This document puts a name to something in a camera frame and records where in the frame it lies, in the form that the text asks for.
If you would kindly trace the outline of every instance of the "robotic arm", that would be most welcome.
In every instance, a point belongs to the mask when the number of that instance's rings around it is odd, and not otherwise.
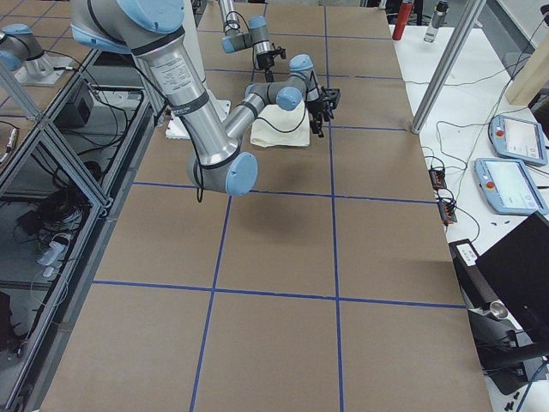
[[[273,73],[270,68],[275,65],[276,56],[286,59],[286,49],[280,46],[276,47],[274,43],[271,44],[269,41],[265,17],[262,15],[252,17],[247,25],[250,31],[242,33],[233,1],[218,0],[218,2],[220,4],[223,31],[225,32],[225,37],[221,41],[225,53],[234,53],[253,47],[256,55],[256,68],[264,71],[267,82],[273,82]]]
[[[33,31],[24,24],[10,24],[0,31],[0,61],[10,71],[18,70],[24,64],[33,79],[42,79],[53,73],[50,57]]]
[[[267,104],[276,101],[292,110],[303,97],[308,105],[312,99],[322,100],[323,91],[311,60],[302,55],[290,63],[293,72],[287,82],[249,87],[222,124],[184,49],[182,4],[181,0],[72,0],[73,36],[84,45],[145,60],[172,112],[190,133],[195,147],[187,167],[190,179],[205,190],[241,196],[251,190],[257,176],[256,158],[240,151],[244,131]]]

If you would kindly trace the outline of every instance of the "clear bottle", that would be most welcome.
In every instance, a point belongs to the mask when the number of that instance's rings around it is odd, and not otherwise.
[[[429,27],[425,32],[424,41],[432,43],[437,37],[438,29],[444,24],[444,19],[446,18],[446,13],[448,13],[448,2],[441,0],[438,2],[437,7],[435,7],[435,13],[432,15],[431,22]]]

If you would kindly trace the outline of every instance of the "white cloth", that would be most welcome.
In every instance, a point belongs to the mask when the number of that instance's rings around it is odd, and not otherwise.
[[[280,109],[277,105],[269,105],[263,109],[260,118],[266,118],[279,130],[291,130],[296,127],[301,119],[303,122],[291,133],[281,133],[273,129],[261,119],[256,120],[251,126],[251,144],[268,148],[271,146],[295,146],[304,148],[309,146],[309,113],[303,116],[305,103],[302,101],[291,112]]]

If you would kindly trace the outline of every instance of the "computer monitor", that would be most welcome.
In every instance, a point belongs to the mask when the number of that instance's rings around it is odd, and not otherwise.
[[[549,222],[534,212],[477,259],[533,342],[549,342]]]

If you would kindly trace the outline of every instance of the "black monitor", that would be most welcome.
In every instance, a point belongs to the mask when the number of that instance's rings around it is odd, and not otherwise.
[[[549,342],[549,222],[534,212],[477,259],[533,342]]]

